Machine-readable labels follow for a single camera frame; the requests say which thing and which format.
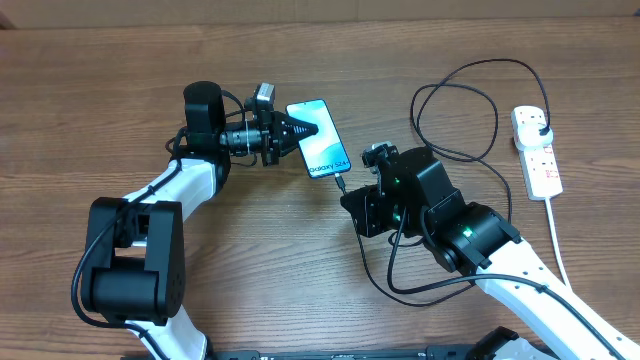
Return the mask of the black Samsung Galaxy smartphone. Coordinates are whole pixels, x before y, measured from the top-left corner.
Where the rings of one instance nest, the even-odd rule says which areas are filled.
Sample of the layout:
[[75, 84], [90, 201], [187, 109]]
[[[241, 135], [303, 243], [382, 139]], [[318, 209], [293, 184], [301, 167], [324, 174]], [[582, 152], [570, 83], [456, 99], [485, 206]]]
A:
[[329, 107], [323, 99], [289, 104], [287, 114], [296, 120], [314, 124], [318, 132], [299, 142], [310, 178], [317, 179], [351, 169], [351, 162], [339, 136]]

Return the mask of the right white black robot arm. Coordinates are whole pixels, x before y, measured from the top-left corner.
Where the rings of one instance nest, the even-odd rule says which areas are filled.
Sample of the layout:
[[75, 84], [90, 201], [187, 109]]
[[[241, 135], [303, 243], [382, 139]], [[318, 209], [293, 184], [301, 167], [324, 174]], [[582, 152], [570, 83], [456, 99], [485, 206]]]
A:
[[474, 283], [511, 310], [561, 359], [636, 359], [637, 343], [607, 323], [549, 270], [498, 212], [464, 201], [428, 147], [399, 152], [379, 143], [362, 155], [374, 185], [347, 192], [341, 206], [357, 234], [419, 236], [454, 278]]

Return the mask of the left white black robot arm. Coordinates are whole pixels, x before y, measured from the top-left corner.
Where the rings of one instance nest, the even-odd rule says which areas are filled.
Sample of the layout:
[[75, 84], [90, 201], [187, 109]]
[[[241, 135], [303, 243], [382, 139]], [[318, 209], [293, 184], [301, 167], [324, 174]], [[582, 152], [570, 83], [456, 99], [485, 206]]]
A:
[[166, 170], [124, 197], [100, 197], [89, 209], [86, 245], [70, 299], [84, 323], [125, 329], [152, 359], [213, 359], [210, 338], [183, 305], [184, 223], [228, 179], [232, 160], [251, 155], [263, 165], [298, 148], [315, 124], [274, 108], [275, 90], [260, 84], [229, 123], [224, 102], [234, 96], [210, 81], [185, 87], [186, 124], [165, 145]]

